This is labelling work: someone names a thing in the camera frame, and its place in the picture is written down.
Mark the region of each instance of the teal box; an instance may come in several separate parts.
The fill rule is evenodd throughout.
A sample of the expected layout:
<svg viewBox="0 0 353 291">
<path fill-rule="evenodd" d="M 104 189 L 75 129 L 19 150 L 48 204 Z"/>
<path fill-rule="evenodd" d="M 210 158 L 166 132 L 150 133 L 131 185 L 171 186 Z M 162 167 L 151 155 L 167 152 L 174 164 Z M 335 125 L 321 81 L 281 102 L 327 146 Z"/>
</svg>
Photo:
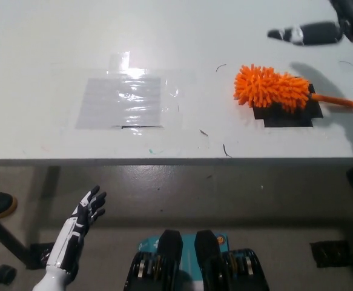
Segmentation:
<svg viewBox="0 0 353 291">
<path fill-rule="evenodd" d="M 215 233 L 221 252 L 229 250 L 228 238 L 224 233 Z M 203 291 L 203 279 L 195 254 L 195 237 L 193 235 L 182 235 L 183 252 L 179 266 L 178 282 L 176 290 Z M 139 251 L 156 253 L 160 236 L 151 236 L 140 242 Z"/>
</svg>

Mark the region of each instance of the black pad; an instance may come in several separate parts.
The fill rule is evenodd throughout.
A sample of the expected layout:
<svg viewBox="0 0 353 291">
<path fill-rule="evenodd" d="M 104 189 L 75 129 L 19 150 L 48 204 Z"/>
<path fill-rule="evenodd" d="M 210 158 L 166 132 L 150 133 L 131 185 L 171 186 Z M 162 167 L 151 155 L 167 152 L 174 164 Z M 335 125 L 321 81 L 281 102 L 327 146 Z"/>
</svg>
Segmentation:
<svg viewBox="0 0 353 291">
<path fill-rule="evenodd" d="M 309 85 L 309 92 L 315 93 L 314 86 Z M 312 118 L 323 118 L 320 105 L 309 100 L 304 110 L 295 113 L 286 112 L 280 104 L 272 104 L 268 108 L 253 107 L 254 118 L 263 119 L 265 127 L 313 127 Z"/>
<path fill-rule="evenodd" d="M 346 267 L 350 264 L 347 241 L 319 241 L 311 244 L 312 255 L 318 268 Z"/>
</svg>

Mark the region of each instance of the metal pole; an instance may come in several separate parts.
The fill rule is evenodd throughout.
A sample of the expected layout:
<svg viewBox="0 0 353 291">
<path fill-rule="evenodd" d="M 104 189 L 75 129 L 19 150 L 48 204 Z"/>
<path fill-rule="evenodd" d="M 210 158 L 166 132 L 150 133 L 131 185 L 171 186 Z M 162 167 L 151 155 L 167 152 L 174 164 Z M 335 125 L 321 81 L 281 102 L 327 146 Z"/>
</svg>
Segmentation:
<svg viewBox="0 0 353 291">
<path fill-rule="evenodd" d="M 16 256 L 28 269 L 38 269 L 41 263 L 37 258 L 31 255 L 31 252 L 26 248 L 12 233 L 10 233 L 0 223 L 0 243 L 4 245 L 14 256 Z"/>
</svg>

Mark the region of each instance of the clear tape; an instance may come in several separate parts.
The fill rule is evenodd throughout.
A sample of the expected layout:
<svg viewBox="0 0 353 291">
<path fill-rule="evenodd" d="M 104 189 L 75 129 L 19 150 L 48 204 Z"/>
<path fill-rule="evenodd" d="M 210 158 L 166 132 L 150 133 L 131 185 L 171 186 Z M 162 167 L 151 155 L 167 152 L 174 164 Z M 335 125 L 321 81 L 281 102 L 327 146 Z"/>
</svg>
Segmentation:
<svg viewBox="0 0 353 291">
<path fill-rule="evenodd" d="M 107 69 L 55 69 L 54 116 L 60 128 L 182 128 L 184 71 L 129 68 L 130 53 L 113 54 Z"/>
</svg>

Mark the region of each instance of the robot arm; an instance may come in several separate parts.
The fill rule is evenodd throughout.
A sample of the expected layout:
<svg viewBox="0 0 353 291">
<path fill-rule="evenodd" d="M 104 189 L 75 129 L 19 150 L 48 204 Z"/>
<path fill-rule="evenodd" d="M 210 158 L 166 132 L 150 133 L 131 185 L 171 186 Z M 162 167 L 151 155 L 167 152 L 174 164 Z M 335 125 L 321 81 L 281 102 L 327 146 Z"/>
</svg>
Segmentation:
<svg viewBox="0 0 353 291">
<path fill-rule="evenodd" d="M 105 213 L 106 193 L 97 195 L 99 186 L 90 190 L 66 220 L 47 261 L 46 274 L 33 291 L 64 291 L 74 281 L 84 238 L 90 226 Z"/>
<path fill-rule="evenodd" d="M 285 29 L 273 29 L 269 38 L 295 45 L 337 44 L 345 35 L 353 42 L 353 0 L 330 0 L 338 21 L 323 21 Z"/>
</svg>

